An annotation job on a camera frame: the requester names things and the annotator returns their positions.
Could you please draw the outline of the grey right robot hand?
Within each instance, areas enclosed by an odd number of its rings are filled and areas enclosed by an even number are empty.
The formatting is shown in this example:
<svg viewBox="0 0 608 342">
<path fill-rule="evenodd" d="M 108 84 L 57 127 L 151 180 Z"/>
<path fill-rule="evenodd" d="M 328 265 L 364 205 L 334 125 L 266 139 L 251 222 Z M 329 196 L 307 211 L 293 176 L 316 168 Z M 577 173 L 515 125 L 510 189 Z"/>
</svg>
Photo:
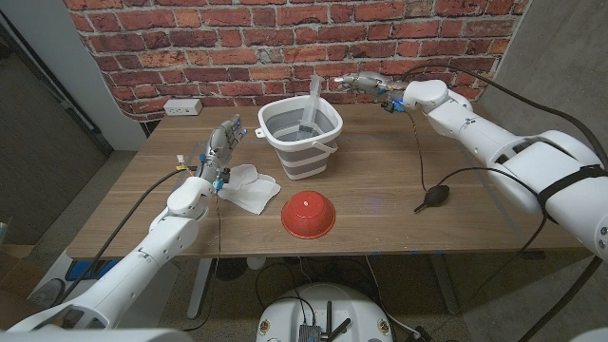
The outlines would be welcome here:
<svg viewBox="0 0 608 342">
<path fill-rule="evenodd" d="M 394 80 L 390 76 L 372 71 L 361 71 L 335 77 L 338 88 L 354 93 L 367 94 L 381 100 L 381 107 L 386 111 L 405 112 L 403 95 L 407 82 Z"/>
</svg>

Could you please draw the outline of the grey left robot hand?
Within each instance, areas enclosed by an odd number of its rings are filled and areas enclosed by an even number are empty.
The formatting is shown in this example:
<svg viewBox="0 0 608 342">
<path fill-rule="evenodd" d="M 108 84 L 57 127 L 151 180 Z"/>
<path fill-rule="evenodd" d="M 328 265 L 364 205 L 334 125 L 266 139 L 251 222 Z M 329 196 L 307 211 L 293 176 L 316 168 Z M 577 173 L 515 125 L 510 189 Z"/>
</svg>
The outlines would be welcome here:
<svg viewBox="0 0 608 342">
<path fill-rule="evenodd" d="M 247 129 L 242 126 L 239 114 L 216 127 L 207 141 L 204 152 L 199 155 L 201 169 L 198 176 L 209 181 L 217 190 L 228 183 L 230 179 L 228 163 L 246 134 Z"/>
</svg>

